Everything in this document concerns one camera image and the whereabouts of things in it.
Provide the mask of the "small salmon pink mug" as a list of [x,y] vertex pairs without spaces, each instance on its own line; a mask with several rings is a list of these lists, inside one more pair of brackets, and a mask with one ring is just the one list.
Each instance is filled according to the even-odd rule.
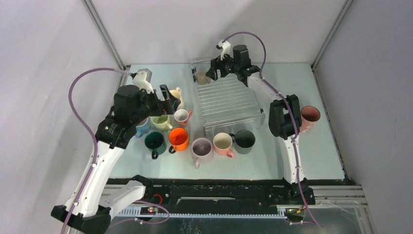
[[185,109],[180,109],[180,110],[177,110],[173,116],[174,116],[175,121],[180,127],[186,128],[189,124],[189,120],[192,114],[193,114],[192,110],[187,111]]

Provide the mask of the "cream beige mug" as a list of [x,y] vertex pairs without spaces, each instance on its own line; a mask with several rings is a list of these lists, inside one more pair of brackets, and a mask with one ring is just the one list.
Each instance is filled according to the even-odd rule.
[[182,90],[180,87],[176,87],[173,90],[170,90],[170,93],[177,99],[180,100],[180,104],[178,105],[178,110],[180,109],[184,109],[184,100],[183,100],[183,96],[182,96]]

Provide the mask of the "mauve grey mug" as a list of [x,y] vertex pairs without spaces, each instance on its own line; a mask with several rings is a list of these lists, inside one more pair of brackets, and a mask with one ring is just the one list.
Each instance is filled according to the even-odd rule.
[[195,139],[190,149],[195,169],[199,169],[203,164],[210,163],[214,157],[213,145],[207,138]]

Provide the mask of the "light blue mug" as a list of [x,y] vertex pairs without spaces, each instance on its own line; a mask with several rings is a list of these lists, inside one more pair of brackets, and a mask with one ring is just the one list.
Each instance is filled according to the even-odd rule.
[[148,117],[136,126],[135,137],[136,138],[141,138],[145,134],[148,134],[150,132],[150,130],[151,130],[150,118]]

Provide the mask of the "light green mug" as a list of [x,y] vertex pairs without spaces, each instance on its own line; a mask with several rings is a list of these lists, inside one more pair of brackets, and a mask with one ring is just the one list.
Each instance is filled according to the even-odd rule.
[[160,132],[170,131],[173,129],[169,115],[150,117],[152,126]]

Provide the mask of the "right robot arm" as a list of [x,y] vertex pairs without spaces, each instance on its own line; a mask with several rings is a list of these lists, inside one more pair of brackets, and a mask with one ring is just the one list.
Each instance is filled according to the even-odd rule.
[[232,47],[226,41],[220,42],[216,47],[220,50],[220,55],[210,61],[206,76],[217,80],[235,74],[244,86],[269,100],[269,130],[273,136],[283,139],[287,150],[287,156],[283,159],[283,178],[291,186],[284,189],[283,197],[290,204],[297,203],[303,197],[300,186],[305,180],[298,146],[299,129],[302,124],[298,97],[283,94],[267,81],[261,68],[251,63],[246,45]]

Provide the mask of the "pink patterned mug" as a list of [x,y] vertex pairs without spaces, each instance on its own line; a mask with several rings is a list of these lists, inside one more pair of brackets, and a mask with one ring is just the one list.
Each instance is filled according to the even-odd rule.
[[301,110],[301,133],[309,132],[321,117],[320,111],[314,106],[304,106]]

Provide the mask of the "orange mug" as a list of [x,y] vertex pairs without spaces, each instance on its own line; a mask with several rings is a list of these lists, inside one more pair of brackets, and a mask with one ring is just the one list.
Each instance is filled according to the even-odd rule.
[[189,134],[181,127],[171,130],[168,136],[171,146],[169,147],[169,153],[174,154],[176,152],[183,152],[189,146]]

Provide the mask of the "dark teal mug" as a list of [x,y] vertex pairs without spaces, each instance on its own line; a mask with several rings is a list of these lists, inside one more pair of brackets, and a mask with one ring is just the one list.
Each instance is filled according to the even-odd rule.
[[150,132],[145,137],[144,144],[150,151],[152,159],[157,159],[167,148],[164,135],[156,131]]

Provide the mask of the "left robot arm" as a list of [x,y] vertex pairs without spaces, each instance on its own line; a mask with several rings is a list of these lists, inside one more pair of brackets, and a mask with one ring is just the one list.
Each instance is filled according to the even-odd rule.
[[114,95],[114,104],[92,134],[93,152],[81,181],[64,205],[53,207],[51,216],[85,234],[103,234],[111,220],[131,203],[152,201],[153,182],[143,176],[134,176],[112,196],[101,195],[109,175],[136,134],[136,126],[148,117],[172,115],[180,100],[165,84],[160,85],[163,100],[156,92],[147,92],[135,85],[124,85]]

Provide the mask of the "dark grey mug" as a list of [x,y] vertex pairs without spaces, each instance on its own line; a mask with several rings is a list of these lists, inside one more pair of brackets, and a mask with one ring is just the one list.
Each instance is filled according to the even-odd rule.
[[251,152],[256,142],[255,135],[249,130],[240,130],[236,134],[229,133],[229,135],[232,138],[236,152],[242,155]]

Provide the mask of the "small beige cup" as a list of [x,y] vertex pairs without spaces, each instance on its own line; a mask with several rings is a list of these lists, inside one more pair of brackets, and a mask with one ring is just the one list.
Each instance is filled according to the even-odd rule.
[[196,74],[196,82],[198,85],[208,85],[210,84],[210,78],[206,75],[205,71],[199,71]]

